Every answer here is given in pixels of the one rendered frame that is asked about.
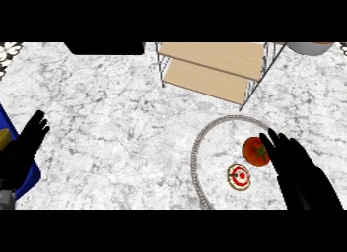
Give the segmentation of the grey pot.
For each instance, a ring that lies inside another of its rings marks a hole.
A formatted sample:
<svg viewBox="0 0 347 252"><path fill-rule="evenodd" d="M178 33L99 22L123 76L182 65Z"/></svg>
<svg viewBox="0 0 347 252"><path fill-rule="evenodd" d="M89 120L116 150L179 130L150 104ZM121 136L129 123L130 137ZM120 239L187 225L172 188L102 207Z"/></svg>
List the grey pot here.
<svg viewBox="0 0 347 252"><path fill-rule="evenodd" d="M287 47L290 50L307 56L321 55L332 47L332 42L289 42Z"/></svg>

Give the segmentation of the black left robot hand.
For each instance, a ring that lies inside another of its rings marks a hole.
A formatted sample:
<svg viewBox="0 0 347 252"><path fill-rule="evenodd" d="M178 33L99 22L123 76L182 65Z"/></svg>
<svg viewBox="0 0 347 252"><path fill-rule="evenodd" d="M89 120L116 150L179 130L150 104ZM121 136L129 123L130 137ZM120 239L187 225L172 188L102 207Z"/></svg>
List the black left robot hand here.
<svg viewBox="0 0 347 252"><path fill-rule="evenodd" d="M39 110L27 122L21 135L0 150L0 190L15 191L25 182L36 153L49 131L43 116L44 113Z"/></svg>

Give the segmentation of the red tomato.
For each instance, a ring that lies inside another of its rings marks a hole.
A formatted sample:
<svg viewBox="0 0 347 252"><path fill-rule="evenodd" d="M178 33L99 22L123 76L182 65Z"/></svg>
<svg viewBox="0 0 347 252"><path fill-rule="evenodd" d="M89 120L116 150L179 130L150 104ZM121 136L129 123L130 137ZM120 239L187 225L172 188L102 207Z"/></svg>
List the red tomato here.
<svg viewBox="0 0 347 252"><path fill-rule="evenodd" d="M269 163L267 148L259 137L249 137L243 143L241 153L246 161L256 167Z"/></svg>

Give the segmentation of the round marble placemat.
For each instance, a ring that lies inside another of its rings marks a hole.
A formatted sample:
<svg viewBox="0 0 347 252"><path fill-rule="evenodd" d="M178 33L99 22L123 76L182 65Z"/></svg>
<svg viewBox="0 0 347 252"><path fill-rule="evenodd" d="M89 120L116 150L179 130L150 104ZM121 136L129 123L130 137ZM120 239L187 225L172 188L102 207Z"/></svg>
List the round marble placemat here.
<svg viewBox="0 0 347 252"><path fill-rule="evenodd" d="M284 210L286 204L272 164L252 165L241 153L249 137L267 134L269 126L244 115L227 115L201 129L191 149L191 176L204 210ZM250 185L235 190L227 181L230 168L243 166Z"/></svg>

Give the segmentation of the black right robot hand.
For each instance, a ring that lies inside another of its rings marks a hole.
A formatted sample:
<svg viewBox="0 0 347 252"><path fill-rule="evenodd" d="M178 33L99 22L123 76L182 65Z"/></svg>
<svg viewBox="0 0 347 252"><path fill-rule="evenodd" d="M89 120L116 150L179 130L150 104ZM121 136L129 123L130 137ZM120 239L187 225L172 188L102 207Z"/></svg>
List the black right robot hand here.
<svg viewBox="0 0 347 252"><path fill-rule="evenodd" d="M277 172L277 181L289 211L341 211L342 205L323 170L314 165L304 146L268 129L259 138Z"/></svg>

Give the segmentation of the black appliance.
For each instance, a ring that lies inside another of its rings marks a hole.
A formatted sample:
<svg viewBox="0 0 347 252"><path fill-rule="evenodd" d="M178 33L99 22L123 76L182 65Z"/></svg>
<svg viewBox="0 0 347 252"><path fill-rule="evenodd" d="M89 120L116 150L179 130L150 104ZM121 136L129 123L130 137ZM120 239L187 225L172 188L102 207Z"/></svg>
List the black appliance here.
<svg viewBox="0 0 347 252"><path fill-rule="evenodd" d="M65 42L74 55L141 55L144 42Z"/></svg>

